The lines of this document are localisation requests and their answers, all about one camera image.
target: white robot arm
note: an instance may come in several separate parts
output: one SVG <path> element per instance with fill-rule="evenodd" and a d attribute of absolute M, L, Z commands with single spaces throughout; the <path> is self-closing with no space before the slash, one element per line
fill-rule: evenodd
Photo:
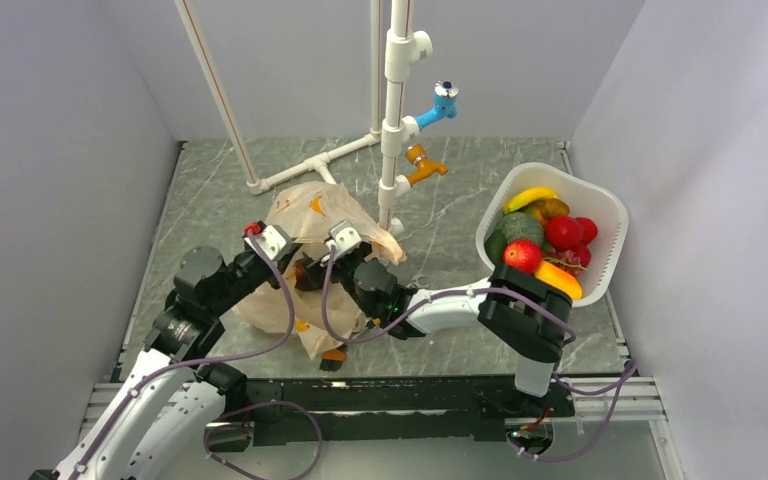
<path fill-rule="evenodd" d="M 269 281 L 274 267 L 268 262 L 283 270 L 297 249 L 281 229 L 262 223 L 253 240 L 260 252 L 247 248 L 227 265 L 211 247 L 184 258 L 167 308 L 114 400 L 56 470 L 39 470 L 31 480 L 154 479 L 207 423 L 249 403 L 242 373 L 223 363 L 193 368 L 208 363 L 203 359 L 224 332 L 219 316 Z M 302 260 L 297 277 L 302 272 L 320 287 L 326 280 L 340 282 L 369 318 L 397 338 L 483 325 L 520 354 L 516 388 L 534 397 L 546 394 L 569 331 L 562 322 L 572 301 L 565 294 L 507 266 L 454 289 L 404 287 L 377 259 L 367 260 L 371 246 L 348 222 L 331 230 L 326 245 L 330 253 Z M 329 261 L 333 273 L 326 279 Z M 183 397 L 161 414 L 187 382 L 193 383 Z"/>

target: grapes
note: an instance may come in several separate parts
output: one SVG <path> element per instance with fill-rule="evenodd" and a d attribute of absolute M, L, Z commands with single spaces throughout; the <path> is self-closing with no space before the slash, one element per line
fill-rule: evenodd
<path fill-rule="evenodd" d="M 578 274 L 584 271 L 584 267 L 581 266 L 581 259 L 571 250 L 559 252 L 555 250 L 554 247 L 549 247 L 543 255 L 543 258 L 573 277 L 577 277 Z"/>

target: fruit basket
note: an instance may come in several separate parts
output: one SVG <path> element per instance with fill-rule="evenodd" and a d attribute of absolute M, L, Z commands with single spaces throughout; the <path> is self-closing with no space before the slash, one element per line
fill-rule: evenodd
<path fill-rule="evenodd" d="M 585 182 L 543 163 L 525 163 L 511 170 L 484 212 L 475 233 L 475 247 L 490 270 L 495 268 L 485 252 L 484 242 L 502 218 L 505 205 L 520 192 L 545 186 L 557 192 L 569 205 L 570 215 L 588 217 L 599 234 L 588 245 L 591 259 L 587 269 L 578 274 L 582 297 L 573 307 L 583 307 L 599 300 L 608 290 L 628 230 L 628 212 L 619 198 L 604 188 Z"/>

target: gray marble surface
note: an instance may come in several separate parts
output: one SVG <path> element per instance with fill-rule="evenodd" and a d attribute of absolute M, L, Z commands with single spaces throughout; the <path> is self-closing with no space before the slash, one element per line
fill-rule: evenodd
<path fill-rule="evenodd" d="M 268 176 L 301 159 L 352 139 L 253 139 L 246 146 L 259 174 Z M 489 272 L 475 252 L 478 222 L 506 173 L 524 162 L 544 162 L 563 169 L 554 141 L 531 138 L 425 138 L 429 156 L 449 167 L 445 176 L 419 183 L 402 197 L 396 215 L 405 225 L 398 238 L 407 262 L 392 267 L 402 282 L 417 273 L 431 288 L 463 285 Z M 289 185 L 320 180 L 314 173 L 297 177 L 259 196 L 245 187 L 245 176 L 230 142 L 198 141 L 185 145 L 173 185 L 166 219 L 153 258 L 146 289 L 129 339 L 124 371 L 130 370 L 153 319 L 162 311 L 184 253 L 212 245 L 226 258 L 242 250 L 242 228 L 263 218 L 276 193 Z M 377 181 L 381 153 L 377 146 L 331 164 L 338 183 L 346 186 L 373 218 L 377 218 Z M 411 168 L 400 159 L 398 169 Z M 575 309 L 569 323 L 578 340 L 565 348 L 561 370 L 569 373 L 618 373 L 619 350 L 605 300 Z M 260 348 L 277 336 L 225 318 L 226 333 L 212 354 L 227 355 Z M 460 375 L 513 373 L 516 354 L 483 327 L 443 330 L 421 339 L 389 336 L 351 346 L 339 372 L 318 369 L 296 337 L 280 349 L 235 365 L 250 377 L 357 377 L 392 375 Z"/>

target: plastic bag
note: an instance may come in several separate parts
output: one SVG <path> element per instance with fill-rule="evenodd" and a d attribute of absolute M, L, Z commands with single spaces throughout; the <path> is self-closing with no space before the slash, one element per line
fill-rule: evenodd
<path fill-rule="evenodd" d="M 338 223 L 349 220 L 364 241 L 373 244 L 373 255 L 398 264 L 405 260 L 405 252 L 390 235 L 378 226 L 342 185 L 308 182 L 289 188 L 278 194 L 264 220 L 279 225 L 296 243 L 303 244 L 296 252 L 290 267 L 283 272 L 290 287 L 296 308 L 295 333 L 299 335 L 310 358 L 340 346 L 325 331 L 320 312 L 321 291 L 296 290 L 293 264 L 302 254 L 321 258 L 326 252 L 323 241 Z M 349 294 L 339 283 L 328 286 L 328 321 L 341 336 L 349 336 L 364 326 L 364 317 Z M 287 329 L 287 304 L 281 290 L 261 285 L 251 295 L 233 308 L 243 321 L 267 333 L 283 333 Z"/>

